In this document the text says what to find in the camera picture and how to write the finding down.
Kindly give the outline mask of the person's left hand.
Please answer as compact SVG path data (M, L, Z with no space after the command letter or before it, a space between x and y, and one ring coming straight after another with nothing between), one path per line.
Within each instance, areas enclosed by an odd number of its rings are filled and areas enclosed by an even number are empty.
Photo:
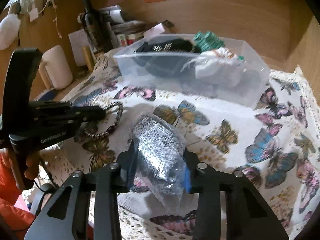
M27 169L24 172L24 176L27 179L33 180L38 176L39 173L39 153L35 152L26 159ZM14 164L15 154L9 149L1 149L1 176L4 178L13 178L13 173L11 170Z

